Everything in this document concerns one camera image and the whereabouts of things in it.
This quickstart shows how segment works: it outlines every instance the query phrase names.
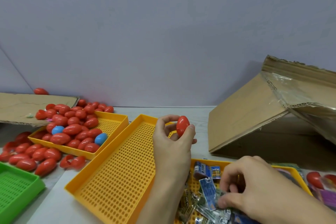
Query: blue plastic egg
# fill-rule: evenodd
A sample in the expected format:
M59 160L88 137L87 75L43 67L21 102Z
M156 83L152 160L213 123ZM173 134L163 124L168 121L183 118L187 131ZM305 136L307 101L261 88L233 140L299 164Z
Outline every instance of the blue plastic egg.
M63 132L64 127L63 126L56 126L52 129L51 133L57 134L57 133L62 133Z
M101 133L98 136L96 136L94 142L99 146L101 146L106 141L106 139L107 139L107 133Z

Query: cardboard box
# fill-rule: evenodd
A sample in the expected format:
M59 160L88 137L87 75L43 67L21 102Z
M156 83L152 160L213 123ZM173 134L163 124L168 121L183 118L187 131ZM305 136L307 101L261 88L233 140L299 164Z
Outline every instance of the cardboard box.
M210 112L208 141L212 154L336 170L336 73L267 56Z
M78 100L79 97L0 93L0 123L41 127L49 122L35 118L39 109L44 110L47 104L65 104L73 107ZM29 114L32 114L33 118L27 118Z

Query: white table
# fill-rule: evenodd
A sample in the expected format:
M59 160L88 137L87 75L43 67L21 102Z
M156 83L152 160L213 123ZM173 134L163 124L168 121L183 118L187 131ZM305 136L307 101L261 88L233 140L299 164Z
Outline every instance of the white table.
M213 107L116 107L115 112L128 115L129 121L139 114L160 117L167 114L185 115L196 127L197 144L191 148L192 158L207 158L213 160L233 159L212 156L208 152L208 115ZM0 126L0 145L11 141L20 132L35 130L28 126L2 124ZM101 223L101 221L86 210L82 205L64 190L64 186L77 174L77 171L64 171L58 167L56 171L44 178L47 189L15 220L20 224L36 223Z

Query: yellow plastic tray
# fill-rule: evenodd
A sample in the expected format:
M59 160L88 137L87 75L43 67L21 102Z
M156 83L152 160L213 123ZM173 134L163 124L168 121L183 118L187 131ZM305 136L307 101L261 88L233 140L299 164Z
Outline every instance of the yellow plastic tray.
M139 115L65 186L104 223L136 223L155 174L156 121Z
M112 142L117 135L119 135L124 128L128 126L128 117L127 115L123 114L116 114L116 113L108 113L108 112L95 112L95 114L98 117L99 124L96 128L100 128L104 133L107 133L108 138L107 140L102 144L102 146L99 147L99 149L95 153L90 153L87 151L82 151L78 149L74 149L68 146L64 145L57 145L53 144L48 141L43 141L40 139L34 138L34 134L38 131L45 130L46 126L41 127L40 129L36 130L34 133L32 133L28 138L33 143L39 143L43 146L49 147L49 148L57 148L60 151L72 154L75 156L84 156L87 159L93 159L98 153L100 153L110 142Z
M191 159L191 166L190 166L190 172L191 174L194 173L194 165L196 161L200 161L208 166L220 166L221 171L224 170L224 167L226 167L227 165L229 165L231 162L227 162L227 161L215 161L215 160L207 160L207 159ZM302 189L307 192L309 195L312 196L312 193L310 192L308 186L306 185L305 181L302 179L301 175L298 173L298 171L293 168L293 167L279 167L279 166L272 166L274 168L281 168L283 170L286 170L288 172L290 172L290 174L293 176L293 178L300 184L300 186L302 187ZM188 185L189 188L196 194L199 195L198 190L200 189L200 183L199 181L197 181L196 179L194 179L194 177L191 175L188 181ZM195 224L195 219L197 217L202 217L202 215L197 212L194 211L192 213L191 219L189 221L190 224ZM174 221L175 224L180 224L182 223L181 221L175 219Z

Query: white wall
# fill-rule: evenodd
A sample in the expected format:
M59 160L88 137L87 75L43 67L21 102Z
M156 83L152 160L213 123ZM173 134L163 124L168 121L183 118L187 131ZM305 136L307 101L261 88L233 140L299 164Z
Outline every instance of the white wall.
M336 0L0 0L33 88L115 106L215 105L267 54L336 70Z
M28 93L33 91L7 58L0 46L0 92Z

